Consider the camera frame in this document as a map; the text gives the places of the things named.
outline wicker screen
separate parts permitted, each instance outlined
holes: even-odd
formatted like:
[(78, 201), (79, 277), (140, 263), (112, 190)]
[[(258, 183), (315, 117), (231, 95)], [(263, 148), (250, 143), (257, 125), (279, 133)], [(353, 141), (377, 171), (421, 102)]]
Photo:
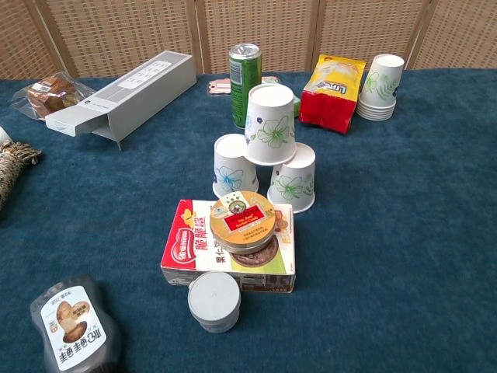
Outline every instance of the wicker screen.
[(308, 68), (317, 1), (200, 0), (196, 6), (199, 21), (205, 20), (200, 42), (206, 72), (228, 72), (229, 50), (239, 43), (261, 48), (263, 71)]
[(497, 1), (439, 0), (414, 68), (497, 68)]
[(0, 0), (0, 14), (0, 78), (43, 78), (53, 73), (57, 68), (24, 2)]
[(423, 0), (321, 0), (324, 13), (317, 35), (318, 53), (363, 60), (396, 54), (405, 60), (408, 43), (424, 13)]
[(120, 76), (164, 50), (193, 53), (186, 1), (45, 2), (79, 76)]

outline rope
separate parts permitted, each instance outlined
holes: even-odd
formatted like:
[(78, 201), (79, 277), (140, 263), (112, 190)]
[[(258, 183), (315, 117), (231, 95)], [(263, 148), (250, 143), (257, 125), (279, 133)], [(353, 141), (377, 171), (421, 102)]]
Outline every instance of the rope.
[(21, 172), (30, 164), (36, 165), (40, 155), (40, 150), (33, 149), (28, 144), (5, 140), (0, 145), (0, 210)]

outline blue rug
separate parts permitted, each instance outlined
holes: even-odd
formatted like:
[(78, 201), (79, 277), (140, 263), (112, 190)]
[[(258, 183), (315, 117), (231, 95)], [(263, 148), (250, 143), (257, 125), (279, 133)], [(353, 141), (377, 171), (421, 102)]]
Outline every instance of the blue rug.
[[(298, 95), (310, 77), (274, 75)], [(317, 162), (294, 293), (243, 293), (222, 335), (159, 268), (178, 200), (215, 199), (214, 141), (240, 132), (212, 78), (122, 152), (23, 117), (8, 102), (29, 82), (0, 82), (0, 125), (44, 153), (0, 211), (0, 371), (43, 371), (30, 302), (80, 273), (99, 282), (129, 372), (497, 371), (497, 71), (406, 71), (394, 116), (354, 116), (346, 136), (296, 122)], [(258, 176), (265, 193), (271, 169)]]

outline green soda can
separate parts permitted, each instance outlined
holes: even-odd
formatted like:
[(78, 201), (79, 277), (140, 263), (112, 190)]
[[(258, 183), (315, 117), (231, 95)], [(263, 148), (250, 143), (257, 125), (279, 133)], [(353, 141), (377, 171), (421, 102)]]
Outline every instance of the green soda can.
[(261, 84), (262, 55), (255, 44), (242, 43), (230, 50), (231, 105), (233, 122), (245, 128), (249, 91)]

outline sauce bottle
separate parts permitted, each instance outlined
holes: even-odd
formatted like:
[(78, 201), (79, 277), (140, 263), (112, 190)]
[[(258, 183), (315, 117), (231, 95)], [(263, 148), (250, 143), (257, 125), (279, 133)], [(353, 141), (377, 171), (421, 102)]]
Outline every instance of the sauce bottle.
[(59, 282), (31, 303), (48, 373), (119, 372), (120, 331), (88, 274)]

